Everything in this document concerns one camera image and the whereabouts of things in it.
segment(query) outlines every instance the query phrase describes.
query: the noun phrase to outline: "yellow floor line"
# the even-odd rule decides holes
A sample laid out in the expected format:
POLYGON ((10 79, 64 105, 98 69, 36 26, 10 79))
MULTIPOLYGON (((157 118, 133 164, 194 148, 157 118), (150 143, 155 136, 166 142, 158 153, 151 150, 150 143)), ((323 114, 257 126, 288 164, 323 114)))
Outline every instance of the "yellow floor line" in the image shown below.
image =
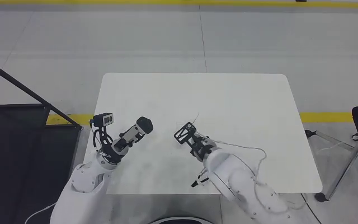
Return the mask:
MULTIPOLYGON (((300 113, 301 120, 303 123, 344 123, 353 122, 352 114, 350 112, 323 112, 323 113, 311 113, 304 112, 300 113)), ((93 114, 70 114, 75 122, 80 125, 89 125, 88 121, 93 117, 93 114)), ((47 125, 54 124, 70 124, 68 121, 63 119, 60 115, 50 114, 46 122, 47 125)))
POLYGON ((357 2, 275 2, 241 0, 0 0, 0 4, 176 4, 211 6, 358 8, 357 2))

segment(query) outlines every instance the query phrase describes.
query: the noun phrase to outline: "cable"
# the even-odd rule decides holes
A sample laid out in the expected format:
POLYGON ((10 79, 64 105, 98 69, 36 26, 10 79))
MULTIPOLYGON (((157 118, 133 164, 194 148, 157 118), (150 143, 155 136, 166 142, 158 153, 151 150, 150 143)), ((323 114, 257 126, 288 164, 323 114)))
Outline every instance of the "cable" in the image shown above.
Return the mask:
POLYGON ((43 211, 45 211, 45 210, 51 208, 51 207, 54 206, 56 203, 57 203, 57 202, 53 203, 53 204, 50 205, 50 206, 47 206, 46 208, 44 208, 44 209, 42 209, 42 210, 39 210, 39 211, 35 212, 35 213, 32 214, 32 215, 30 215, 30 216, 27 218, 27 220, 25 221, 25 224, 27 224, 27 222, 29 221, 29 219, 31 219, 32 216, 34 216, 34 215, 36 215, 36 214, 38 214, 38 213, 40 213, 40 212, 43 212, 43 211))
POLYGON ((92 126, 91 126, 91 131, 92 131, 92 133, 93 133, 93 136, 97 139, 97 141, 100 143, 100 146, 101 146, 101 148, 102 148, 101 141, 98 139, 97 134, 94 133, 94 131, 93 131, 93 129, 92 129, 92 126))
POLYGON ((254 186, 253 186, 253 190, 254 190, 254 193, 255 193, 255 198, 256 198, 256 200, 259 202, 259 204, 260 204, 267 212, 272 213, 272 214, 283 214, 283 213, 286 213, 289 209, 299 210, 299 209, 302 209, 302 208, 305 206, 305 204, 303 204, 302 206, 300 206, 300 207, 298 207, 298 208, 293 208, 293 207, 288 206, 288 208, 287 208, 286 210, 281 211, 281 212, 274 212, 274 211, 272 211, 272 210, 266 208, 266 206, 265 206, 265 205, 261 202, 261 200, 258 198, 257 190, 256 190, 256 186, 257 186, 257 185, 260 185, 260 186, 263 186, 263 185, 264 185, 263 183, 261 183, 261 182, 258 181, 258 174, 259 174, 259 171, 260 171, 261 163, 263 162, 263 160, 265 160, 265 159, 267 158, 267 153, 266 153, 266 151, 263 150, 263 149, 261 149, 261 148, 258 148, 258 147, 247 147, 247 146, 241 146, 241 145, 239 145, 239 144, 231 144, 231 143, 227 143, 227 142, 223 142, 223 141, 217 141, 217 140, 213 140, 213 139, 211 139, 211 140, 212 140, 213 142, 216 142, 216 143, 219 143, 219 144, 226 144, 226 145, 229 145, 229 146, 236 146, 236 147, 246 148, 246 149, 250 149, 250 150, 260 150, 260 151, 262 151, 262 152, 265 154, 265 156, 264 156, 263 158, 261 158, 261 159, 259 160, 259 162, 258 162, 256 174, 252 171, 252 169, 251 169, 241 158, 239 158, 238 156, 236 156, 236 155, 234 155, 234 154, 233 154, 233 156, 235 156, 235 157, 238 158, 240 161, 242 161, 243 164, 244 164, 245 166, 247 166, 247 167, 251 170, 251 172, 253 173, 253 175, 255 176, 255 184, 254 184, 254 186))
POLYGON ((194 124, 194 122, 196 121, 197 117, 199 116, 200 112, 197 113, 196 118, 194 119, 194 121, 192 122, 192 124, 194 124))
POLYGON ((337 143, 335 144, 334 146, 331 146, 331 147, 328 147, 328 148, 321 148, 320 150, 318 150, 316 153, 320 152, 320 151, 323 151, 323 150, 328 150, 330 148, 334 148, 336 146, 338 146, 339 144, 343 144, 343 143, 347 143, 348 141, 345 141, 345 142, 340 142, 340 143, 337 143))
POLYGON ((319 218, 314 214, 314 212, 312 211, 311 207, 309 206, 309 204, 307 203, 306 199, 304 198, 303 194, 301 193, 301 196, 303 198, 303 200, 305 201, 307 207, 309 208, 309 210, 312 212, 312 215, 316 218, 317 222, 319 224, 322 224, 321 221, 319 220, 319 218))

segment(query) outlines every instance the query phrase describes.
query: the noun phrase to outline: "table top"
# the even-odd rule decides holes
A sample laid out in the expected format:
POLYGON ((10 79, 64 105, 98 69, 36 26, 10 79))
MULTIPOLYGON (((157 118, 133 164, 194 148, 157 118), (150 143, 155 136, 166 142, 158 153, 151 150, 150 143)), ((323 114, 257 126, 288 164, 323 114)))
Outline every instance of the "table top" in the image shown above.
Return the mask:
MULTIPOLYGON (((282 74, 108 73, 95 114, 113 113, 113 139, 140 116, 154 130, 130 148, 112 174, 108 194, 218 194, 191 187, 202 163, 174 133, 187 122, 214 140, 260 147, 267 153, 259 179, 278 193, 320 192, 322 182, 287 78, 282 74)), ((256 168, 263 153, 231 150, 256 168)), ((95 152, 90 134, 85 162, 95 152)))

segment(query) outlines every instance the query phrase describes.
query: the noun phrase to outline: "concrete floor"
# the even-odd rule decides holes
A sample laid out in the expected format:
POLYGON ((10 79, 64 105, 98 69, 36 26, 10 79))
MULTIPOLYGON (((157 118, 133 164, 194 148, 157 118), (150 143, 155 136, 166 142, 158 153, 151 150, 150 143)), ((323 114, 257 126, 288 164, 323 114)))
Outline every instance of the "concrete floor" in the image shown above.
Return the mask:
MULTIPOLYGON (((93 114, 107 72, 283 73, 300 112, 347 112, 358 105, 357 19, 352 10, 297 8, 0 7, 0 67, 67 114, 93 114)), ((30 102, 0 82, 0 104, 30 102)), ((352 123, 304 126, 348 142, 356 133, 352 123)), ((76 163, 89 131, 82 132, 76 163)), ((309 141, 326 188, 347 152, 316 153, 329 144, 309 141)), ((330 202, 308 194, 308 203, 324 224, 356 223, 356 189, 354 166, 330 202)), ((301 203, 299 195, 285 197, 301 203)), ((297 212, 302 223, 317 223, 307 207, 297 212)), ((218 195, 108 195, 101 214, 99 223, 144 224, 170 215, 252 223, 218 195)))

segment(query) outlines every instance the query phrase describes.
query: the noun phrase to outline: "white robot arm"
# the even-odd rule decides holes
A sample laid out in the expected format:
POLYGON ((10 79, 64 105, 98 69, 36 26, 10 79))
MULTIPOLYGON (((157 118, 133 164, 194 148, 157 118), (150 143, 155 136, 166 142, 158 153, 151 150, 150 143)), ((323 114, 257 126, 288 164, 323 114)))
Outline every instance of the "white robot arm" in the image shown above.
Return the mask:
POLYGON ((113 114, 93 117, 93 125, 98 127, 95 133, 100 133, 102 147, 89 163, 76 166, 56 203, 50 224, 92 223, 95 220, 95 211, 106 195, 111 173, 133 143, 137 143, 153 130, 152 122, 140 117, 134 126, 119 135, 119 139, 111 142, 106 126, 113 121, 113 114))
POLYGON ((235 201, 257 223, 300 223, 276 192, 257 180, 257 174, 238 156, 219 148, 187 123, 174 137, 187 143, 191 154, 204 164, 207 178, 228 200, 235 201))

